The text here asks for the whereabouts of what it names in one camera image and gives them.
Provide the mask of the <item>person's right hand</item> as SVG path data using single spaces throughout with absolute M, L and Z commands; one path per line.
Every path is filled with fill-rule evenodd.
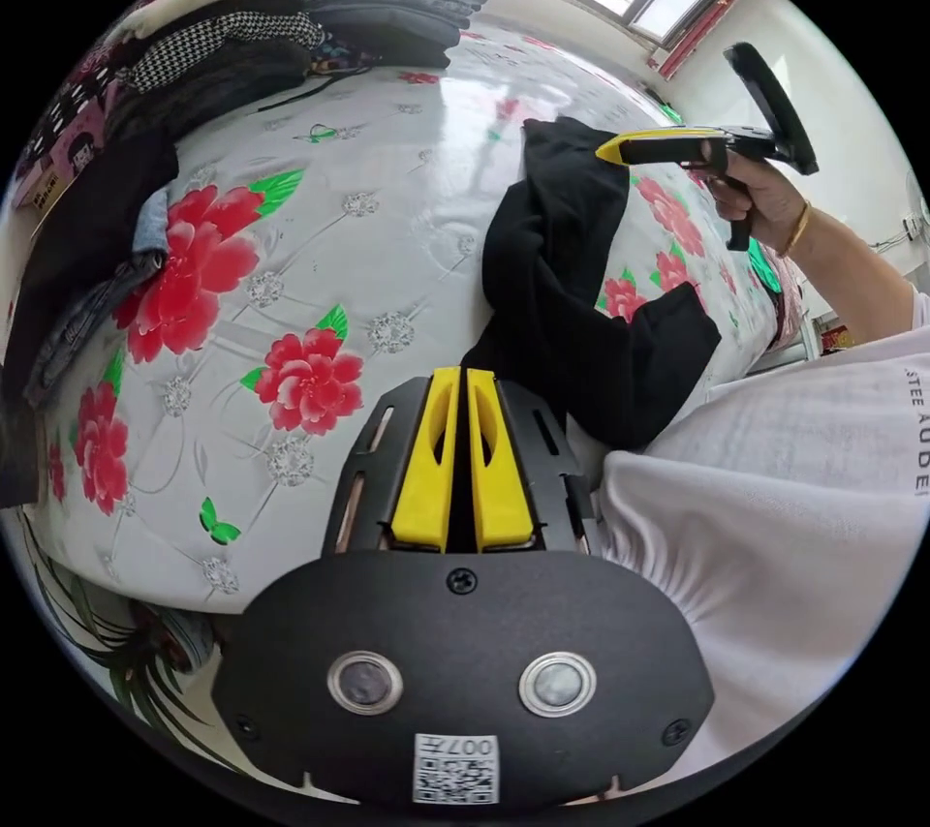
M 806 230 L 810 203 L 769 163 L 729 152 L 724 175 L 708 181 L 720 216 L 778 254 L 787 255 Z

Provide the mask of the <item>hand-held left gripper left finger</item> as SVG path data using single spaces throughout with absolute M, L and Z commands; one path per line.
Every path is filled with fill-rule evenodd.
M 390 522 L 401 548 L 444 552 L 450 528 L 460 369 L 436 369 L 425 387 Z

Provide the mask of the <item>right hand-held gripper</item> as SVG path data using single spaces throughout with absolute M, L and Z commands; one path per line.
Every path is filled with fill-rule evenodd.
M 755 162 L 785 159 L 785 126 L 665 127 L 617 135 L 596 150 L 596 156 L 613 165 L 676 164 L 701 167 L 723 177 L 747 196 L 747 185 L 729 175 L 729 153 Z

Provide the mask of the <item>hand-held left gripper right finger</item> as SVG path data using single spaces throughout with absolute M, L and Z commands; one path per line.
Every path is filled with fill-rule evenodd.
M 493 373 L 468 369 L 466 398 L 477 547 L 523 548 L 534 523 Z

